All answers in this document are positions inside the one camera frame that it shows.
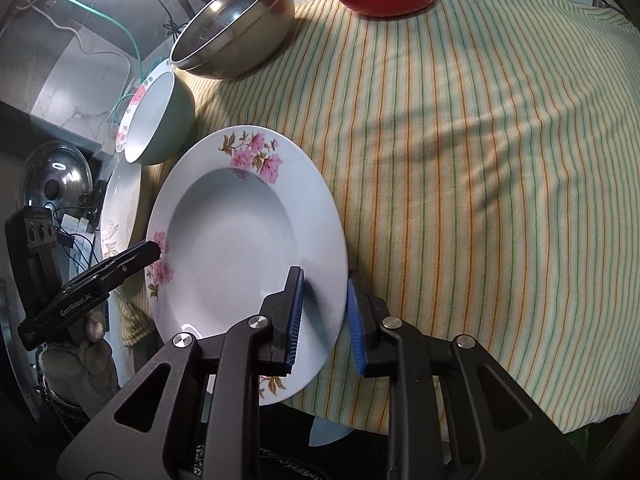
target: wall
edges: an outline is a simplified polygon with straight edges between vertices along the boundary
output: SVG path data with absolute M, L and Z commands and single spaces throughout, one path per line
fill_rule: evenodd
M 168 17 L 157 0 L 79 1 L 130 30 L 145 69 L 168 55 L 170 43 L 162 27 Z M 162 1 L 177 23 L 187 22 L 177 0 Z M 198 0 L 191 3 L 197 10 L 203 6 Z M 126 60 L 114 54 L 87 56 L 72 32 L 57 30 L 36 10 L 26 9 L 0 36 L 0 100 L 113 153 L 116 126 L 107 117 L 127 83 L 140 78 L 130 39 L 112 23 L 65 0 L 37 0 L 36 6 L 60 26 L 78 31 L 86 51 L 114 51 Z

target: striped tablecloth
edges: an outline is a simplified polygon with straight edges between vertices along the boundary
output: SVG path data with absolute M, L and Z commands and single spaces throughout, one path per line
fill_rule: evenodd
M 393 314 L 477 337 L 563 431 L 634 402 L 640 34 L 623 16 L 565 0 L 439 0 L 368 20 L 310 0 L 255 73 L 180 76 L 200 138 L 260 124 L 311 157 L 350 265 Z M 171 166 L 152 168 L 156 186 Z M 128 316 L 148 313 L 144 292 L 127 297 Z M 149 327 L 126 330 L 132 341 Z M 359 379 L 349 350 L 343 330 L 288 402 L 386 431 L 387 382 Z

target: pot lid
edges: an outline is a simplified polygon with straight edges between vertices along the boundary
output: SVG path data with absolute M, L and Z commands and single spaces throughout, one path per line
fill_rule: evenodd
M 81 196 L 92 190 L 89 165 L 77 148 L 57 140 L 46 142 L 28 156 L 22 174 L 20 196 L 24 205 L 60 210 L 63 214 L 80 218 L 85 209 L 80 207 Z

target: black cable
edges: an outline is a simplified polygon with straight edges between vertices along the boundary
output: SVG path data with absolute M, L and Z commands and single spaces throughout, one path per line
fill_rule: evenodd
M 166 5 L 162 2 L 162 0 L 157 1 L 164 9 L 164 12 L 166 12 L 169 16 L 169 23 L 163 23 L 162 26 L 167 30 L 167 36 L 171 35 L 171 37 L 174 38 L 175 41 L 178 39 L 178 36 L 180 36 L 182 28 L 186 25 L 186 23 L 183 23 L 181 25 L 175 23 L 174 17 L 171 15 L 171 12 L 169 12 L 169 9 L 166 8 Z
M 92 256 L 94 257 L 95 262 L 98 263 L 98 257 L 95 255 L 94 244 L 92 243 L 92 241 L 89 240 L 89 238 L 87 238 L 86 236 L 81 235 L 80 233 L 70 233 L 70 232 L 68 232 L 65 228 L 62 227 L 62 220 L 58 219 L 58 217 L 57 217 L 57 212 L 58 211 L 63 210 L 63 209 L 75 209 L 75 208 L 73 208 L 73 207 L 58 207 L 58 208 L 56 208 L 56 206 L 53 204 L 53 202 L 45 202 L 44 207 L 46 207 L 47 204 L 49 204 L 51 206 L 51 208 L 53 209 L 53 217 L 58 221 L 58 231 L 60 231 L 62 234 L 67 235 L 67 236 L 71 236 L 71 237 L 79 236 L 81 238 L 84 238 L 84 240 L 89 244 L 89 247 L 91 247 L 91 252 L 89 253 L 89 260 L 87 260 L 86 256 L 84 256 L 84 253 L 82 252 L 80 246 L 76 245 L 76 242 L 74 240 L 74 245 L 76 246 L 76 250 L 78 250 L 78 253 L 80 254 L 80 256 L 82 256 L 82 258 L 86 261 L 87 269 L 89 267 L 91 267 L 91 257 Z M 80 209 L 88 208 L 87 206 L 78 206 L 78 207 Z M 71 256 L 71 254 L 67 253 L 67 255 L 73 261 L 75 261 L 75 263 L 76 263 L 76 265 L 78 267 L 82 268 L 82 266 L 78 263 L 78 261 L 74 257 Z
M 71 253 L 69 252 L 69 250 L 65 247 L 62 246 L 63 250 L 65 251 L 66 255 L 69 257 L 70 260 L 73 261 L 73 263 L 76 264 L 76 270 L 78 269 L 82 269 L 83 271 L 86 270 L 81 264 L 80 262 L 78 262 L 78 260 L 76 260 L 76 258 L 74 256 L 71 255 Z
M 92 256 L 94 257 L 95 263 L 98 263 L 98 257 L 95 255 L 95 251 L 94 251 L 94 244 L 89 240 L 89 238 L 87 238 L 84 235 L 81 235 L 80 233 L 66 233 L 66 234 L 71 237 L 79 236 L 81 238 L 84 238 L 84 240 L 86 240 L 86 242 L 89 244 L 89 247 L 91 247 L 91 252 L 89 253 L 89 262 L 88 262 L 89 267 L 91 267 Z

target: floral plate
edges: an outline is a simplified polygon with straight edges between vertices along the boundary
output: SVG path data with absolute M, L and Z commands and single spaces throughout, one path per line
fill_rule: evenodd
M 131 120 L 133 119 L 133 112 L 136 111 L 140 101 L 142 101 L 142 96 L 145 94 L 146 89 L 149 88 L 151 83 L 158 79 L 160 75 L 165 72 L 169 72 L 171 70 L 171 63 L 168 59 L 162 61 L 158 66 L 156 66 L 151 73 L 146 77 L 146 79 L 142 82 L 142 85 L 138 87 L 136 93 L 133 94 L 131 101 L 129 101 L 129 105 L 124 112 L 122 120 L 120 121 L 120 126 L 118 128 L 118 133 L 116 134 L 116 152 L 121 153 L 124 151 L 124 146 L 127 143 L 127 132 L 129 131 L 129 125 L 131 124 Z
M 162 186 L 147 239 L 162 251 L 145 274 L 165 341 L 226 332 L 282 290 L 290 266 L 301 266 L 296 363 L 285 378 L 260 378 L 260 403 L 292 396 L 320 371 L 344 317 L 346 244 L 322 175 L 289 139 L 259 126 L 205 137 Z
M 151 198 L 148 169 L 122 157 L 107 185 L 100 213 L 103 258 L 115 256 L 145 237 Z

